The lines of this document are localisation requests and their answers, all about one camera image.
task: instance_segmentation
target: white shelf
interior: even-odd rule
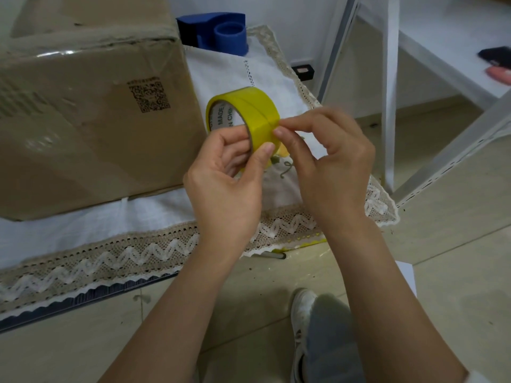
[[[381,30],[387,0],[362,0],[359,16]],[[511,45],[511,5],[495,0],[401,0],[399,46],[486,110],[509,86],[477,52]]]

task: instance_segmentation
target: tape roll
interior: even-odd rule
[[[214,96],[206,107],[208,130],[246,125],[252,143],[251,152],[265,142],[275,144],[277,154],[281,142],[272,133],[280,115],[269,96],[256,87],[245,87]]]

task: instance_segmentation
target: forearm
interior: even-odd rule
[[[408,287],[376,224],[327,232],[368,381],[463,382],[468,374]]]
[[[100,379],[113,382],[186,382],[197,356],[218,292],[232,258],[199,245],[169,289]]]

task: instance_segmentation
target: blue tape dispenser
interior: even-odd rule
[[[177,18],[185,45],[245,56],[248,52],[245,14],[201,13]]]

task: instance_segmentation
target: gray pants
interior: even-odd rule
[[[310,383],[363,383],[349,308],[331,294],[312,306],[307,333],[307,376]]]

